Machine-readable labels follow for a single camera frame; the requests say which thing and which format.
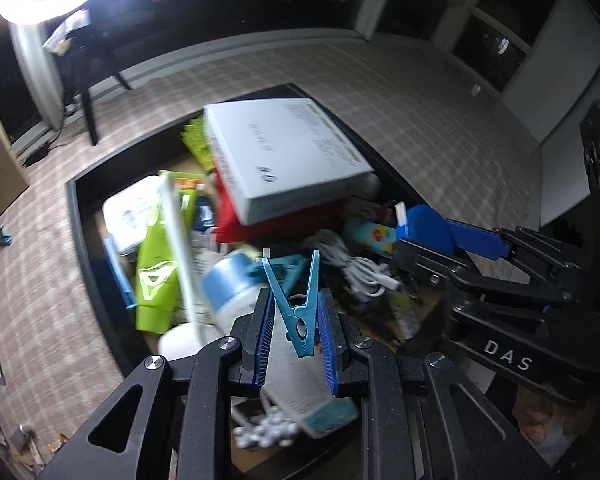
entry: lime green tube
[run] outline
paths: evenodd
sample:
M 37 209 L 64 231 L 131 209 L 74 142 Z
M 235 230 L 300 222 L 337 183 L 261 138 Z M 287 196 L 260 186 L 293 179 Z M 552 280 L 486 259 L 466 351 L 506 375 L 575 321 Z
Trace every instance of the lime green tube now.
M 204 175 L 168 172 L 180 192 L 184 225 L 193 222 L 196 186 Z M 149 214 L 146 238 L 138 251 L 136 271 L 136 329 L 164 334 L 171 328 L 171 317 L 178 299 L 178 262 L 174 259 L 162 220 L 160 198 L 155 197 Z

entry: storage box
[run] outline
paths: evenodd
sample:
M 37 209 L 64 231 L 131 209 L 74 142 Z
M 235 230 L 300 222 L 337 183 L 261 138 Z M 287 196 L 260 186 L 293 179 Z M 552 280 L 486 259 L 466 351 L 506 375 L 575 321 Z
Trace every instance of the storage box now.
M 372 171 L 311 99 L 205 106 L 205 135 L 243 225 L 350 195 Z

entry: blue object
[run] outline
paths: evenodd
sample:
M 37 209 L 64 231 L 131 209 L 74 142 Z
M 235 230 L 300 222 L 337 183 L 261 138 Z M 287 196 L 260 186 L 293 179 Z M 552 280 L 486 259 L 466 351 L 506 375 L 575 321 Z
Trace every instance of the blue object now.
M 201 193 L 196 194 L 196 209 L 193 217 L 194 231 L 204 233 L 207 229 L 216 225 L 216 215 L 208 196 Z
M 309 269 L 309 283 L 303 304 L 291 306 L 280 286 L 268 258 L 262 259 L 262 265 L 269 281 L 269 287 L 276 298 L 278 309 L 286 326 L 286 336 L 291 341 L 298 357 L 314 355 L 315 317 L 318 307 L 318 272 L 320 252 L 314 250 Z
M 267 377 L 267 363 L 269 362 L 269 349 L 271 348 L 271 337 L 273 336 L 273 323 L 276 318 L 276 300 L 273 294 L 267 297 L 262 323 L 258 331 L 258 340 L 256 341 L 256 354 L 254 359 L 253 381 L 259 387 L 264 386 Z
M 500 235 L 474 225 L 464 224 L 455 220 L 446 220 L 456 245 L 473 254 L 479 254 L 490 260 L 507 258 L 511 252 Z
M 347 221 L 342 237 L 348 244 L 366 247 L 381 256 L 391 256 L 394 250 L 395 229 L 362 218 Z
M 120 258 L 118 256 L 120 253 L 118 252 L 118 247 L 113 238 L 109 237 L 104 239 L 104 249 L 107 253 L 107 259 L 109 260 L 109 267 L 111 267 L 113 277 L 115 278 L 120 293 L 122 294 L 122 298 L 125 301 L 126 309 L 131 315 L 131 323 L 133 323 L 134 310 L 137 306 L 136 295 L 134 294 L 134 290 L 131 287 L 129 280 L 126 278 L 122 264 L 120 264 Z
M 202 278 L 202 289 L 215 312 L 238 294 L 262 283 L 248 275 L 250 258 L 240 251 L 228 254 Z
M 338 377 L 336 374 L 336 347 L 331 335 L 331 328 L 325 311 L 324 296 L 318 293 L 318 334 L 322 346 L 322 362 L 324 363 L 324 376 L 331 395 L 338 393 Z
M 440 253 L 453 254 L 454 236 L 446 219 L 428 205 L 419 204 L 407 211 L 406 224 L 399 224 L 397 237 L 412 240 Z
M 406 220 L 396 229 L 399 239 L 412 240 L 440 253 L 453 254 L 458 247 L 497 260 L 507 258 L 511 252 L 496 232 L 446 219 L 428 205 L 420 204 L 409 209 Z
M 13 241 L 13 236 L 5 234 L 2 230 L 4 225 L 0 226 L 0 247 L 8 247 Z
M 291 256 L 274 258 L 273 260 L 269 260 L 269 263 L 278 282 L 282 280 L 282 290 L 285 294 L 289 294 L 302 274 L 306 258 L 300 254 L 292 254 Z M 262 262 L 253 262 L 250 264 L 247 274 L 252 278 L 259 278 L 261 282 L 267 279 Z

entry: white wall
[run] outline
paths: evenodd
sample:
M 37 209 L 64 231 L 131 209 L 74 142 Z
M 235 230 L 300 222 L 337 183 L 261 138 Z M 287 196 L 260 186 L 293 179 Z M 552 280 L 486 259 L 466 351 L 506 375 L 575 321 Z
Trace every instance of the white wall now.
M 556 0 L 502 102 L 541 142 L 600 66 L 600 26 L 582 0 Z
M 589 195 L 578 127 L 596 100 L 600 100 L 600 72 L 564 122 L 542 145 L 542 225 Z

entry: floor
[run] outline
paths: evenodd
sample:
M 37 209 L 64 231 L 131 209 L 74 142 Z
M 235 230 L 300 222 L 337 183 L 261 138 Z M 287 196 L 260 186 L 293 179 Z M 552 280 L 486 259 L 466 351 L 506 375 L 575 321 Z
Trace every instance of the floor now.
M 314 44 L 208 62 L 96 105 L 101 141 L 82 121 L 28 170 L 30 187 L 0 218 L 0 420 L 30 421 L 38 443 L 71 435 L 122 380 L 84 288 L 64 184 L 168 121 L 261 88 L 293 82 L 353 127 L 442 214 L 484 227 L 525 221 L 538 162 L 424 51 Z

